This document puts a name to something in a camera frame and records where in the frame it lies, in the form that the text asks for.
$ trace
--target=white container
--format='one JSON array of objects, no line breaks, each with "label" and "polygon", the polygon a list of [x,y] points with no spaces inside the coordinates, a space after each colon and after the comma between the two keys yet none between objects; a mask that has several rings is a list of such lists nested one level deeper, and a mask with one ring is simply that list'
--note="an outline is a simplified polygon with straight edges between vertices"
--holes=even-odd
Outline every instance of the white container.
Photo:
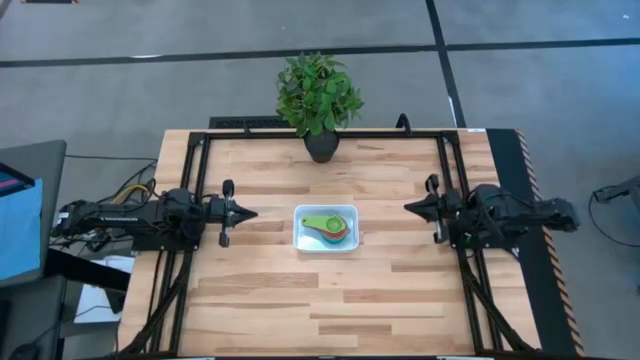
[{"label": "white container", "polygon": [[[341,216],[349,227],[349,234],[338,244],[326,241],[316,229],[302,226],[305,216]],[[358,247],[358,210],[353,205],[299,205],[293,212],[293,246],[306,253],[348,252]]]}]

